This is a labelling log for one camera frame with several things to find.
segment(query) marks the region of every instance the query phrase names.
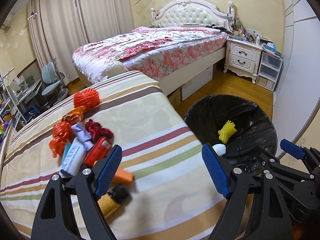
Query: black trash bag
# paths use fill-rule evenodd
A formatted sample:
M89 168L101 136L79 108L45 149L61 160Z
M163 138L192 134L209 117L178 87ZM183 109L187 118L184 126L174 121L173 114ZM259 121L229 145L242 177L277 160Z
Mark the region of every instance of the black trash bag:
M267 114L254 102L231 95L206 96L194 103L184 121L202 144L222 144L218 130L230 120L237 132L226 144L226 154L233 167L258 175L263 166L254 148L260 145L272 155L277 149L276 130Z

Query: silver screw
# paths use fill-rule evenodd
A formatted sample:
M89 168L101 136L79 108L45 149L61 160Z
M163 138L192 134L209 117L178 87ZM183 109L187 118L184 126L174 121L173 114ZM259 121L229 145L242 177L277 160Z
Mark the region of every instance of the silver screw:
M241 169L239 169L239 168L234 168L234 169L233 169L233 172L234 172L235 174L241 174L241 173L242 173Z
M51 177L52 180L57 180L59 179L59 175L58 174L54 174L52 177Z
M83 171L82 171L82 174L84 174L84 175L89 175L91 173L91 170L90 169L84 169Z
M267 178L267 179L272 179L272 178L273 178L273 176L272 176L272 174L271 174L271 173L266 173L266 178Z

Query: headboard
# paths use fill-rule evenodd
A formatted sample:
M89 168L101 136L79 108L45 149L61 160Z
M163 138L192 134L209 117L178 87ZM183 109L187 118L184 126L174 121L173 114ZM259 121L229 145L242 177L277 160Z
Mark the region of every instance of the headboard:
M156 15L155 12L155 9L151 8L151 15ZM235 15L233 2L229 2L228 12L233 19ZM216 5L204 0L173 0L160 9L152 24L159 27L216 24L232 31L227 18L227 13L217 10Z

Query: maroon scrunchie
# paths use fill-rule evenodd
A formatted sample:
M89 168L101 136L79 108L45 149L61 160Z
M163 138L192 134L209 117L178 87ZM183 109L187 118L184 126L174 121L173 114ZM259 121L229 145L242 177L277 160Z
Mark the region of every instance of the maroon scrunchie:
M114 135L109 129L103 128L101 124L94 122L92 119L85 123L85 129L90 133L94 143L96 143L101 137L110 139Z

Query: blue gripper pad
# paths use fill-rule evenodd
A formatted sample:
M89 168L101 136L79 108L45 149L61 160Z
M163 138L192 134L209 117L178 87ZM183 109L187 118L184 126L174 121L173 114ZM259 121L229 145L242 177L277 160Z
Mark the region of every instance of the blue gripper pad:
M116 174L116 171L122 160L122 148L117 145L112 149L109 154L109 159L105 164L103 170L101 171L99 177L97 177L97 186L96 191L94 192L97 199L100 199L102 196L107 194L110 184L113 180L113 177Z
M202 158L217 191L227 198L231 193L228 188L228 177L207 144L202 146Z
M295 157L297 160L302 160L304 158L304 154L301 147L293 144L292 142L286 139L281 140L280 148L286 153L289 153L292 157Z

